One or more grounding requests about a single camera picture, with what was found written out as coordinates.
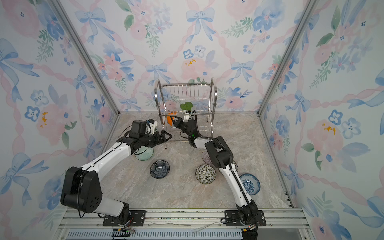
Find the floral wallpaper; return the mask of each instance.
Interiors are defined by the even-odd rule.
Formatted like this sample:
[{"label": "floral wallpaper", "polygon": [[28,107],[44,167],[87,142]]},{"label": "floral wallpaper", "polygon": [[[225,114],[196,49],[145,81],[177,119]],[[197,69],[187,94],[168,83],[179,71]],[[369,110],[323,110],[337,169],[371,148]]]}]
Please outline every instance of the floral wallpaper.
[{"label": "floral wallpaper", "polygon": [[65,172],[100,154],[111,111],[50,5],[0,1],[0,239],[51,239]]},{"label": "floral wallpaper", "polygon": [[155,111],[157,79],[214,78],[217,111],[256,111],[307,0],[61,3],[120,110]]},{"label": "floral wallpaper", "polygon": [[317,240],[384,239],[383,10],[320,0],[262,112]]}]

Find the marble floor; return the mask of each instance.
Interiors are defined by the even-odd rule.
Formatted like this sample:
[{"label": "marble floor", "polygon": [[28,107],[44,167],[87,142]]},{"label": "marble floor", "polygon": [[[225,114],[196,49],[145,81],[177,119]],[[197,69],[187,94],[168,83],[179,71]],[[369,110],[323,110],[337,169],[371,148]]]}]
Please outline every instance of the marble floor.
[{"label": "marble floor", "polygon": [[[133,120],[159,121],[156,113],[120,116],[108,148]],[[216,113],[214,119],[214,136],[222,136],[231,148],[239,175],[251,173],[260,181],[260,192],[252,196],[257,206],[289,207],[256,114]],[[235,208],[233,194],[218,169],[213,183],[204,185],[197,181],[195,170],[204,164],[203,149],[193,148],[188,142],[167,145],[168,149],[156,146],[149,160],[139,161],[131,155],[121,161],[101,181],[103,194],[127,202],[131,208]],[[149,173],[149,167],[158,159],[170,164],[170,172],[163,179],[155,179]]]}]

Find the green glass bowl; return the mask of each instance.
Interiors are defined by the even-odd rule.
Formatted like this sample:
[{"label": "green glass bowl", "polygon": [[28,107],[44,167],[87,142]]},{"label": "green glass bowl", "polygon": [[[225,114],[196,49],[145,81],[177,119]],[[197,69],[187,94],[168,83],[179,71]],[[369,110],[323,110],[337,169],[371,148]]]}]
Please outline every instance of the green glass bowl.
[{"label": "green glass bowl", "polygon": [[135,154],[137,154],[135,155],[135,157],[138,160],[145,161],[150,159],[153,156],[153,148],[142,146],[139,148],[139,150]]}]

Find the ceramic bowl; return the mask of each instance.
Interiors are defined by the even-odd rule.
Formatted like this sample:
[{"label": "ceramic bowl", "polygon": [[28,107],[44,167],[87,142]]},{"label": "ceramic bowl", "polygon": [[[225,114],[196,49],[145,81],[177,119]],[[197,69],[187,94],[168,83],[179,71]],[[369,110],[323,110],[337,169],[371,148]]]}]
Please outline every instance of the ceramic bowl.
[{"label": "ceramic bowl", "polygon": [[169,163],[165,160],[157,160],[151,165],[149,171],[152,177],[163,178],[169,173]]},{"label": "ceramic bowl", "polygon": [[203,159],[203,161],[204,161],[206,164],[213,166],[213,163],[212,163],[212,161],[211,161],[211,158],[210,158],[209,155],[208,155],[207,150],[204,150],[204,151],[203,151],[203,153],[201,154],[201,158]]},{"label": "ceramic bowl", "polygon": [[256,195],[260,191],[259,180],[250,173],[244,173],[240,176],[240,180],[249,195]]},{"label": "ceramic bowl", "polygon": [[210,184],[216,178],[216,171],[212,166],[203,164],[197,167],[195,175],[196,179],[202,184]]},{"label": "ceramic bowl", "polygon": [[239,167],[237,165],[237,163],[235,161],[233,161],[233,163],[235,164],[235,169],[236,169],[236,172],[239,172]]},{"label": "ceramic bowl", "polygon": [[148,160],[153,155],[153,148],[142,146],[138,149],[136,154],[137,155],[135,155],[135,157],[137,158],[137,160],[140,160],[140,161]]}]

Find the wire rack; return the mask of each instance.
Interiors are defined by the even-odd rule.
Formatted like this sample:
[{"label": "wire rack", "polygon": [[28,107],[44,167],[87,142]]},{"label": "wire rack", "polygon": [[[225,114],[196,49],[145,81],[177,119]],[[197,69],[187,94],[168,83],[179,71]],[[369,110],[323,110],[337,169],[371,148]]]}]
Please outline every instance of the wire rack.
[{"label": "wire rack", "polygon": [[[210,83],[166,85],[162,85],[158,80],[155,84],[154,94],[162,128],[172,134],[170,142],[188,141],[186,134],[168,123],[167,117],[170,116],[196,116],[199,132],[203,136],[213,137],[213,120],[217,100],[217,89],[213,79]],[[193,104],[191,108],[193,114],[187,113],[187,110],[180,107],[186,102]]]}]

